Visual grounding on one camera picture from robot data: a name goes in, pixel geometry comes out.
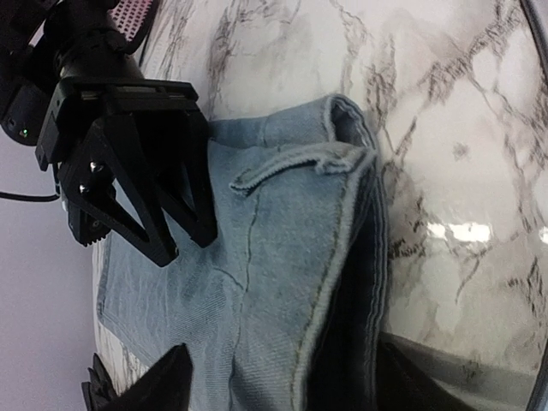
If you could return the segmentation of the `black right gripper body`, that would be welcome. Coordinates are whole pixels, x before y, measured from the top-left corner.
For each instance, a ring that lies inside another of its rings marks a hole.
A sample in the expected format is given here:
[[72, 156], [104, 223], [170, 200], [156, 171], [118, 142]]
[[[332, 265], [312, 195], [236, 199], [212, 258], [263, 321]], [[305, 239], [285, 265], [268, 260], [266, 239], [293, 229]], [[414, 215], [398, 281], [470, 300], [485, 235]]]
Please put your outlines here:
[[162, 80], [61, 80], [36, 147], [55, 170], [83, 246], [116, 232], [171, 247], [167, 221], [200, 237], [200, 109], [194, 88]]

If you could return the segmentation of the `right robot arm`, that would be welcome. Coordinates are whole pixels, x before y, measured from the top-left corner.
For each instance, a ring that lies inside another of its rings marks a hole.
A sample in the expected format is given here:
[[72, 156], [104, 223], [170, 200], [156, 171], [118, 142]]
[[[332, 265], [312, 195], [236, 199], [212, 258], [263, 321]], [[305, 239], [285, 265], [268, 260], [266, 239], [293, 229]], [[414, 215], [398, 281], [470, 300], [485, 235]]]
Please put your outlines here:
[[156, 1], [4, 1], [1, 127], [51, 171], [83, 246], [116, 232], [158, 266], [175, 220], [199, 246], [217, 236], [208, 123], [187, 82], [148, 80], [134, 53]]

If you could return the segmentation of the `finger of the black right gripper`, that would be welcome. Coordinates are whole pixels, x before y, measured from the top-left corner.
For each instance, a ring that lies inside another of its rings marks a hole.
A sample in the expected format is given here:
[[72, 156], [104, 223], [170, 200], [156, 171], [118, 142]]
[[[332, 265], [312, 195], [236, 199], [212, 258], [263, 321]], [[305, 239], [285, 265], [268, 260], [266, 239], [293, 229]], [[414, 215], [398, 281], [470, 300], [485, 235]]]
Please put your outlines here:
[[200, 247], [217, 238], [208, 169], [207, 120], [198, 110], [155, 111], [136, 117], [162, 208]]
[[156, 265], [177, 256], [134, 118], [104, 116], [59, 170], [67, 200]]

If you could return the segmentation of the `grey denim jeans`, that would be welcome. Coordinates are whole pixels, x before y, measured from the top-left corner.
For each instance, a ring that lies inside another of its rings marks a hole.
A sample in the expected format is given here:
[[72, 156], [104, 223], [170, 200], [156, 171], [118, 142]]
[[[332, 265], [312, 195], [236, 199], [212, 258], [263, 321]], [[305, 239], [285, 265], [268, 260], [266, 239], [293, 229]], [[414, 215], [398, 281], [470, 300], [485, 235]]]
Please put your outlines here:
[[103, 246], [98, 321], [142, 364], [178, 344], [193, 410], [374, 410], [388, 222], [378, 142], [334, 94], [214, 122], [217, 239], [154, 265]]

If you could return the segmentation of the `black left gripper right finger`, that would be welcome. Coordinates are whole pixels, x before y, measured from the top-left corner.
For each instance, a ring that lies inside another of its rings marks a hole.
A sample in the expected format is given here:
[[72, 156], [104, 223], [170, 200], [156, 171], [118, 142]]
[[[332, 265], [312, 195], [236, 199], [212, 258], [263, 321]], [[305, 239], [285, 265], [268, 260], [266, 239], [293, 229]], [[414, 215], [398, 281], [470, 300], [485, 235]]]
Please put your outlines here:
[[453, 410], [450, 396], [387, 342], [378, 344], [377, 397], [380, 410]]

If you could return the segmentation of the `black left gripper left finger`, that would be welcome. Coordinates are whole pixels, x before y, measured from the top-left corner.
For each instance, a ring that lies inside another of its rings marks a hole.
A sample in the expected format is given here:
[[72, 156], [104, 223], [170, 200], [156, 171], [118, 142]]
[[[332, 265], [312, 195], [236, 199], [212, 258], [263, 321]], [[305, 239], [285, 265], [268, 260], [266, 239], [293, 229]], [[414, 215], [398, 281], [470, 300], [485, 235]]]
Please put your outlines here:
[[97, 354], [88, 369], [89, 380], [81, 384], [88, 410], [188, 411], [193, 363], [186, 345], [176, 345], [138, 381], [118, 395], [109, 373]]

